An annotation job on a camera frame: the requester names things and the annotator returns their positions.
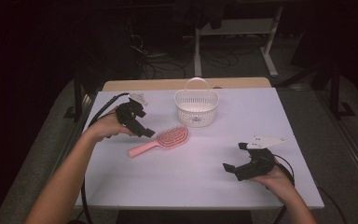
tabletop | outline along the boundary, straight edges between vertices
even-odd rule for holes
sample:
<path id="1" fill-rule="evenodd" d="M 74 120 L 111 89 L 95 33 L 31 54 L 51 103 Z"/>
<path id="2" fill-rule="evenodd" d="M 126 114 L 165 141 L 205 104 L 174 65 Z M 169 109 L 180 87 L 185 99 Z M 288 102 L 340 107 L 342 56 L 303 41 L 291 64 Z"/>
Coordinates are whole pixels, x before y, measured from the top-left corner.
<path id="1" fill-rule="evenodd" d="M 286 140 L 268 149 L 291 163 L 296 174 L 296 188 L 308 207 L 324 207 L 276 90 L 267 87 L 214 91 L 219 94 L 215 121 L 207 127 L 188 128 L 190 138 L 179 147 L 154 147 L 131 158 L 130 148 L 151 142 L 156 136 L 118 135 L 100 142 L 86 173 L 88 204 L 116 209 L 280 207 L 282 204 L 269 190 L 252 181 L 240 182 L 223 167 L 223 163 L 235 166 L 248 163 L 249 154 L 239 150 L 238 143 L 264 135 Z M 156 133 L 180 125 L 173 100 L 176 92 L 131 91 L 143 93 L 148 102 L 146 115 L 137 120 Z M 106 102 L 120 93 L 122 91 L 99 92 L 88 122 Z M 126 102 L 128 98 L 120 97 L 112 106 Z"/>

black device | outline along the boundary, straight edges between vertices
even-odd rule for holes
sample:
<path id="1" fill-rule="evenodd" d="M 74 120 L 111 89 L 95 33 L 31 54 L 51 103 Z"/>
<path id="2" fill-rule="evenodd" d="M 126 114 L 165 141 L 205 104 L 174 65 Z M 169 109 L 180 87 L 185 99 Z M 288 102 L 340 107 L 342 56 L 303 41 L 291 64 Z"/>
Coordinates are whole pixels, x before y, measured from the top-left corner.
<path id="1" fill-rule="evenodd" d="M 234 174 L 239 181 L 242 181 L 243 179 L 250 179 L 259 175 L 266 175 L 275 165 L 277 165 L 283 170 L 293 185 L 295 184 L 293 176 L 283 165 L 275 161 L 275 156 L 271 153 L 271 151 L 267 148 L 248 149 L 247 145 L 247 143 L 238 143 L 240 149 L 247 150 L 249 152 L 251 161 L 238 167 L 223 163 L 223 167 L 227 172 Z"/>
<path id="2" fill-rule="evenodd" d="M 146 113 L 144 112 L 144 107 L 132 100 L 127 103 L 123 103 L 116 108 L 116 114 L 118 122 L 126 126 L 130 131 L 141 137 L 142 135 L 146 137 L 151 137 L 155 132 L 150 129 L 144 128 L 141 123 L 136 120 L 136 117 L 143 118 Z"/>

hairbrush handle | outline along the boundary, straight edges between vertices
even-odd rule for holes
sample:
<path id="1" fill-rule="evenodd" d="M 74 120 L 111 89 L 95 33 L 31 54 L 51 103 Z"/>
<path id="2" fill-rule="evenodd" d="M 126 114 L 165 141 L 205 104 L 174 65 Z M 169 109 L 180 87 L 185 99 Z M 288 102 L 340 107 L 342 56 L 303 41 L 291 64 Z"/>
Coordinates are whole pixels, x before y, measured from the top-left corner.
<path id="1" fill-rule="evenodd" d="M 160 146 L 160 144 L 159 144 L 158 140 L 156 139 L 153 142 L 149 142 L 149 143 L 146 143 L 139 147 L 133 147 L 132 149 L 129 149 L 129 154 L 131 157 L 136 157 L 139 154 L 147 151 L 148 149 L 150 149 L 152 147 L 158 147 L 158 146 Z"/>

person's left arm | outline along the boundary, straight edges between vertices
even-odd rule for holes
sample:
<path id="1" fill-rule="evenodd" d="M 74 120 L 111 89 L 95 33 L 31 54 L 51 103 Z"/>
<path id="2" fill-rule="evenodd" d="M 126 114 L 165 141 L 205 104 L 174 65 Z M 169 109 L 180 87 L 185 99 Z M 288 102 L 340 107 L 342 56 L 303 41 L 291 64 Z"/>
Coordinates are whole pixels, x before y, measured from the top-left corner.
<path id="1" fill-rule="evenodd" d="M 72 215 L 95 145 L 119 133 L 134 135 L 118 123 L 114 111 L 83 132 L 36 199 L 26 223 L 66 223 Z"/>

person's right arm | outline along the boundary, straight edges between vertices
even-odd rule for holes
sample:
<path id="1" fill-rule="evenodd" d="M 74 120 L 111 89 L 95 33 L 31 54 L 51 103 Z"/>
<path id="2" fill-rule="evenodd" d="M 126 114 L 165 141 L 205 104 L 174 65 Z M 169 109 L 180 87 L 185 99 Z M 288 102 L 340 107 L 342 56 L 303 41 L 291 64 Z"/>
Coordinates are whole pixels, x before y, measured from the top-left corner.
<path id="1" fill-rule="evenodd" d="M 278 166 L 274 166 L 272 171 L 267 175 L 260 175 L 252 178 L 252 180 L 267 187 L 284 205 L 286 205 L 293 223 L 317 223 L 301 195 Z"/>

